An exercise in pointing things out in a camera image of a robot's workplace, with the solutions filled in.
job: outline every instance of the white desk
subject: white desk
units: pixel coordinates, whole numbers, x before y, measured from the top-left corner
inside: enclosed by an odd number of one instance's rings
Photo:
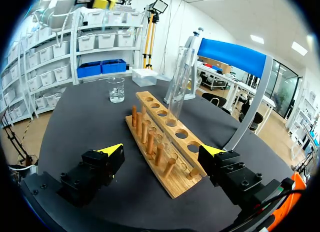
[[[235,100],[236,95],[237,95],[237,93],[238,93],[238,88],[245,90],[246,93],[251,94],[251,95],[253,95],[253,96],[254,96],[254,95],[256,94],[256,92],[257,92],[256,89],[248,86],[247,84],[245,84],[245,83],[243,83],[243,82],[236,82],[235,84],[236,84],[236,86],[235,86],[235,89],[234,89],[234,92],[233,92],[233,96],[232,96],[232,100],[231,100],[231,101],[234,101],[234,100]],[[237,99],[236,99],[236,102],[235,102],[235,104],[234,104],[234,106],[233,106],[233,108],[232,108],[232,112],[234,111],[234,109],[235,109],[235,107],[236,107],[236,105],[237,105],[237,103],[238,103],[239,97],[240,97],[240,96],[238,96]],[[273,100],[271,100],[270,98],[268,98],[267,96],[265,96],[265,95],[264,95],[263,98],[262,98],[262,102],[265,103],[265,104],[268,106],[268,109],[266,110],[266,112],[265,112],[265,114],[264,114],[264,116],[263,116],[263,118],[264,118],[264,119],[263,119],[263,122],[259,125],[258,129],[255,131],[256,134],[259,134],[259,133],[260,133],[260,131],[262,130],[262,128],[263,128],[263,126],[265,125],[266,121],[268,120],[272,109],[273,109],[274,107],[276,107],[275,102],[274,102]]]
[[[223,107],[230,111],[231,110],[231,106],[232,106],[232,101],[234,100],[234,98],[231,99],[231,96],[233,95],[236,81],[233,80],[232,78],[228,78],[227,76],[218,73],[215,69],[206,67],[205,65],[198,65],[197,69],[199,71],[202,71],[202,72],[211,73],[214,76],[214,78],[217,77],[220,80],[223,80],[223,81],[226,81],[227,83],[229,83],[230,89],[228,91],[228,95],[226,96],[226,103],[225,103],[225,105]]]

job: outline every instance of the tripod stand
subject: tripod stand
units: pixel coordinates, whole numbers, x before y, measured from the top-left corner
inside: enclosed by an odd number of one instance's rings
[[[10,140],[10,142],[12,143],[12,145],[14,146],[14,148],[16,149],[18,154],[22,157],[22,159],[19,161],[20,164],[22,164],[22,162],[25,161],[25,165],[29,166],[32,163],[32,158],[31,158],[30,155],[28,155],[28,153],[23,148],[22,144],[18,141],[15,132],[13,132],[11,130],[11,127],[9,126],[9,123],[8,123],[8,121],[6,119],[6,116],[5,116],[5,114],[7,112],[7,109],[8,109],[8,107],[2,113],[0,113],[0,119],[1,119],[1,122],[2,122],[3,129],[5,130],[5,132],[6,132],[7,136],[8,136],[8,139]]]

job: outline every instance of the glass door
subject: glass door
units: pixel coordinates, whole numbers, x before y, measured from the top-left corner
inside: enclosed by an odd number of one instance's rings
[[[280,64],[271,99],[275,103],[275,111],[283,118],[286,116],[290,107],[295,94],[297,82],[297,74]]]

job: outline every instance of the white shelving unit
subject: white shelving unit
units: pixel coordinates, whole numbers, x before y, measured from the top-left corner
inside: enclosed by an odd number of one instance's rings
[[[5,70],[10,69],[13,67],[13,65],[17,65],[17,72],[18,72],[18,77],[13,79],[10,83],[8,83],[5,87],[1,86],[1,96],[2,99],[5,101],[4,98],[4,91],[12,86],[15,86],[15,89],[18,89],[20,91],[20,93],[17,94],[16,92],[16,97],[9,103],[6,104],[6,106],[8,106],[8,112],[7,112],[7,119],[8,119],[8,123],[10,125],[13,126],[14,123],[17,123],[19,121],[25,120],[27,118],[30,118],[33,120],[33,109],[30,105],[30,100],[29,100],[29,96],[28,96],[28,92],[27,92],[27,88],[26,88],[26,77],[24,72],[21,71],[21,58],[23,55],[23,43],[22,40],[20,39],[18,44],[17,44],[17,50],[18,50],[18,55],[17,58],[15,58],[13,61],[11,61],[10,63],[8,63],[5,68],[2,70],[1,75],[4,73]],[[26,110],[24,112],[24,114],[14,120],[11,119],[10,115],[9,115],[9,111],[11,109],[12,106],[14,106],[15,104],[17,104],[18,102],[23,101],[25,103],[26,106]]]
[[[77,9],[72,16],[72,25],[71,28],[66,29],[63,31],[64,35],[64,41],[69,41],[70,42],[70,51],[69,54],[66,54],[64,56],[56,57],[53,59],[50,59],[48,61],[45,61],[43,63],[40,63],[32,68],[27,67],[27,57],[29,54],[32,54],[35,50],[41,50],[43,47],[48,46],[49,43],[53,43],[54,40],[57,39],[56,33],[52,33],[50,36],[48,36],[45,39],[42,39],[41,41],[35,42],[32,46],[29,46],[26,48],[23,47],[22,43],[22,38],[20,38],[20,41],[18,42],[18,49],[21,51],[21,54],[19,53],[18,57],[15,58],[12,62],[7,64],[3,71],[9,69],[12,67],[13,64],[18,62],[23,62],[23,68],[24,71],[21,71],[21,67],[18,66],[18,71],[19,71],[19,77],[12,80],[9,84],[7,84],[4,88],[1,89],[0,97],[4,100],[4,90],[9,88],[10,86],[13,86],[16,83],[19,83],[20,86],[24,86],[23,93],[21,96],[16,97],[10,104],[9,106],[13,106],[14,104],[24,101],[27,107],[26,112],[19,118],[15,120],[10,120],[9,123],[13,125],[14,123],[31,118],[33,119],[33,112],[35,113],[36,117],[39,116],[39,114],[51,111],[55,109],[55,107],[45,107],[43,109],[39,109],[36,105],[35,99],[36,95],[42,94],[47,92],[49,89],[53,89],[56,87],[65,87],[70,84],[76,85],[82,82],[88,82],[88,81],[94,81],[94,80],[99,80],[99,79],[105,79],[108,77],[128,77],[132,75],[132,69],[133,68],[139,68],[141,66],[142,62],[142,53],[143,53],[143,46],[145,42],[145,36],[147,34],[147,28],[148,28],[148,22],[147,22],[147,13],[144,13],[142,22],[140,25],[137,26],[131,26],[129,24],[119,24],[119,25],[108,25],[108,24],[96,24],[96,25],[89,25],[89,26],[82,26],[83,24],[83,18],[84,18],[84,10],[81,8]],[[92,49],[92,50],[86,50],[86,51],[77,51],[77,44],[78,44],[78,37],[81,35],[81,33],[88,33],[88,32],[95,32],[95,31],[101,31],[101,28],[105,26],[106,29],[110,28],[129,28],[133,27],[135,30],[135,38],[134,38],[134,45],[132,47],[113,47],[113,48],[104,48],[104,49]],[[131,52],[132,55],[132,63],[130,63],[130,68],[129,70],[126,70],[125,72],[117,72],[117,73],[107,73],[107,74],[99,74],[99,75],[94,75],[94,76],[88,76],[88,77],[82,77],[78,78],[77,74],[77,68],[80,66],[81,61],[82,61],[82,56],[87,55],[90,56],[90,54],[102,54],[106,52],[118,52],[118,51],[125,51],[125,52]],[[71,77],[60,81],[60,82],[53,82],[50,85],[47,86],[41,86],[35,91],[30,91],[28,87],[28,79],[30,78],[31,74],[38,73],[39,71],[42,72],[45,70],[47,67],[52,67],[55,63],[64,63],[65,61],[68,61],[70,63],[70,71],[71,71]]]

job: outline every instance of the metal shelf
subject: metal shelf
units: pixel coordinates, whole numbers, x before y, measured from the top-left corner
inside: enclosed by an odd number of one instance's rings
[[[48,64],[50,64],[50,63],[54,63],[54,62],[56,62],[56,61],[59,61],[59,60],[62,60],[62,59],[66,59],[66,58],[69,58],[69,57],[70,57],[70,54],[66,54],[66,55],[63,55],[63,56],[60,56],[60,57],[57,57],[57,58],[53,58],[53,59],[51,59],[51,60],[48,60],[48,61],[46,61],[46,62],[44,62],[44,63],[40,63],[40,64],[38,64],[38,65],[36,65],[36,66],[28,69],[28,70],[26,71],[26,73],[32,72],[32,71],[35,70],[35,69],[38,69],[38,68],[43,67],[43,66],[45,66],[45,65],[48,65]]]
[[[69,33],[71,33],[71,29],[65,30],[65,31],[63,32],[63,35],[69,34]],[[45,44],[45,43],[47,43],[47,42],[49,42],[49,41],[51,41],[51,40],[53,40],[53,39],[56,39],[56,33],[48,36],[46,39],[44,39],[44,40],[42,40],[42,41],[40,41],[40,42],[37,42],[36,44],[33,44],[31,47],[27,48],[26,50],[29,50],[29,49],[31,49],[31,48],[36,48],[36,47],[38,47],[38,46],[40,46],[40,45],[43,45],[43,44]]]
[[[117,73],[101,73],[99,75],[78,78],[78,80],[101,79],[101,78],[108,78],[108,77],[129,77],[131,75],[132,75],[132,70],[126,70],[125,72],[117,72]]]
[[[87,25],[87,26],[82,26],[82,27],[78,27],[78,31],[79,30],[87,30],[87,29],[95,29],[95,28],[102,28],[102,24],[92,24],[92,25]],[[112,27],[121,27],[121,28],[130,28],[130,27],[134,27],[134,28],[143,28],[143,25],[138,25],[138,26],[131,26],[130,24],[116,24],[116,25],[105,25],[105,28],[112,28]]]
[[[11,82],[8,83],[8,85],[6,85],[4,88],[2,88],[2,90],[4,91],[5,89],[7,89],[8,87],[10,87],[13,83],[15,83],[16,81],[19,80],[19,77],[13,79]]]
[[[60,86],[60,85],[66,84],[66,83],[72,83],[72,82],[73,82],[73,78],[68,78],[68,79],[60,81],[60,82],[54,82],[54,83],[52,83],[50,85],[42,86],[39,89],[30,92],[30,95],[42,92],[42,91],[47,90],[49,88],[57,87],[57,86]]]
[[[90,53],[102,53],[102,52],[109,52],[109,51],[133,51],[133,50],[139,50],[136,47],[116,47],[116,48],[97,48],[92,50],[85,50],[82,52],[76,52],[76,55],[84,55],[84,54],[90,54]]]
[[[45,113],[45,112],[48,112],[48,111],[51,111],[51,110],[54,110],[54,109],[55,109],[55,107],[46,106],[45,108],[37,109],[36,113],[38,113],[38,114]]]
[[[20,96],[20,97],[17,97],[17,98],[15,98],[15,99],[13,99],[12,102],[10,102],[9,107],[11,107],[12,105],[14,105],[14,104],[22,101],[23,99],[24,99],[23,96]]]
[[[17,119],[12,120],[11,123],[17,123],[17,122],[25,120],[27,118],[30,118],[30,114],[28,113],[28,109],[25,110],[24,114],[21,117],[18,117]]]

